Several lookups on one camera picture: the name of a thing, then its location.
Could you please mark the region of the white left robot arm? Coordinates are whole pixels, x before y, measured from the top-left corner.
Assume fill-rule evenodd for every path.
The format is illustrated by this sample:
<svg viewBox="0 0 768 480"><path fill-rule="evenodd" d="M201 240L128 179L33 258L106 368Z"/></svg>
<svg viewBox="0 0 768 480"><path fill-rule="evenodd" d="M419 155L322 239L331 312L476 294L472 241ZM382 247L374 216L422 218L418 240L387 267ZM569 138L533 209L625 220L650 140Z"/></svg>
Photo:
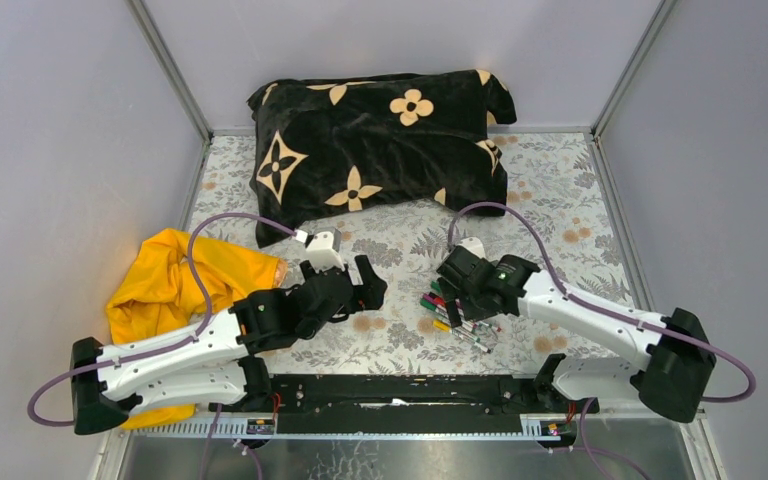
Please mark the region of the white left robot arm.
<svg viewBox="0 0 768 480"><path fill-rule="evenodd" d="M238 403L256 411L271 387L259 353L285 349L384 303L386 282L365 255L355 258L361 281L346 266L314 270L304 281L259 290L211 317L205 328L180 328L146 340L103 345L93 337L72 346L70 381L77 435L105 432L149 410L185 404Z"/></svg>

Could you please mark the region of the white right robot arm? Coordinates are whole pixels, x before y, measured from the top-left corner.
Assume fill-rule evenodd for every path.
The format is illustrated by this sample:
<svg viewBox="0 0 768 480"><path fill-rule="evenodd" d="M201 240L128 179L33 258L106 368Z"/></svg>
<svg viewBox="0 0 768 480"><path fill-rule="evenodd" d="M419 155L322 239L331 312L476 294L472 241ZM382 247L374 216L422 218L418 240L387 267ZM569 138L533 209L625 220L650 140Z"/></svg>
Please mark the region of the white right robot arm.
<svg viewBox="0 0 768 480"><path fill-rule="evenodd" d="M698 317L626 308L570 287L514 255L488 261L455 247L436 270L446 304L478 320L507 314L554 323L610 351L602 358L552 354L532 381L531 398L557 412L570 402L638 400L652 412L689 423L712 371L713 353Z"/></svg>

